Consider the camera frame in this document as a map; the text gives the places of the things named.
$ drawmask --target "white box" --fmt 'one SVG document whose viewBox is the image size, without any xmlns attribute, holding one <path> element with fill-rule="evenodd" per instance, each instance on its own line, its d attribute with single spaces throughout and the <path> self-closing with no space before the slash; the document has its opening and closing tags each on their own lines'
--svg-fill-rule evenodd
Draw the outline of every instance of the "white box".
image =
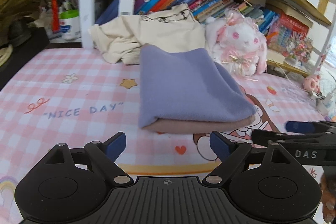
<svg viewBox="0 0 336 224">
<path fill-rule="evenodd" d="M 134 13 L 135 0 L 119 0 L 118 16 L 130 16 Z"/>
</svg>

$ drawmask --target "folded purple cloth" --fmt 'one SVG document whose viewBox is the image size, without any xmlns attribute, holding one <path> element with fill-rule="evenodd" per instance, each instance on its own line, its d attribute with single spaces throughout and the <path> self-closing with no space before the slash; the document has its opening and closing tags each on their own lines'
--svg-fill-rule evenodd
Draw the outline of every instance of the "folded purple cloth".
<svg viewBox="0 0 336 224">
<path fill-rule="evenodd" d="M 236 81 L 205 49 L 168 53 L 153 45 L 142 47 L 140 128 L 159 118 L 236 122 L 255 113 Z"/>
</svg>

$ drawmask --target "black gripper base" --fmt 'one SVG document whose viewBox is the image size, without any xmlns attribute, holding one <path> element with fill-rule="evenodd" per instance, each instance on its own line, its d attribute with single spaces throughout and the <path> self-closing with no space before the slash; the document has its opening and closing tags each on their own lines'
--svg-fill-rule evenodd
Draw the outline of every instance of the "black gripper base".
<svg viewBox="0 0 336 224">
<path fill-rule="evenodd" d="M 116 188 L 92 215 L 71 224 L 257 224 L 243 215 L 219 188 L 205 187 L 196 177 L 138 177 Z M 298 224 L 314 224 L 308 218 Z M 24 220 L 21 224 L 35 224 Z"/>
</svg>

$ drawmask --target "white plush bunny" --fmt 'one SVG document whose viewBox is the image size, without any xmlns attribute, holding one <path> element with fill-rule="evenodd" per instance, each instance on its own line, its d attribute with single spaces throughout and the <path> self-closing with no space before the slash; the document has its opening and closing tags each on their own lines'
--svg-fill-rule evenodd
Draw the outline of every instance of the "white plush bunny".
<svg viewBox="0 0 336 224">
<path fill-rule="evenodd" d="M 209 18 L 207 23 L 209 53 L 228 72 L 245 77 L 266 70 L 266 38 L 250 17 L 229 9 L 225 18 Z"/>
</svg>

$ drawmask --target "bed sheet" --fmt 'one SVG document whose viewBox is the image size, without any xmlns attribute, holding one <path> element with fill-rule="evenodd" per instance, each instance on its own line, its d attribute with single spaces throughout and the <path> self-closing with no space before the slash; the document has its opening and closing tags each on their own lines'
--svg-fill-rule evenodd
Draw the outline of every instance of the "bed sheet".
<svg viewBox="0 0 336 224">
<path fill-rule="evenodd" d="M 252 125 L 223 132 L 231 140 L 251 142 L 254 128 L 285 132 L 288 120 L 323 119 L 307 94 L 286 79 L 264 73 L 236 80 L 258 111 Z M 116 163 L 134 177 L 202 178 L 218 166 L 208 134 L 139 129 L 139 90 L 138 65 L 106 63 L 95 50 L 48 49 L 24 66 L 0 92 L 0 222 L 21 220 L 15 186 L 57 143 L 83 147 L 123 131 L 127 145 Z M 317 179 L 322 174 L 306 169 Z"/>
</svg>

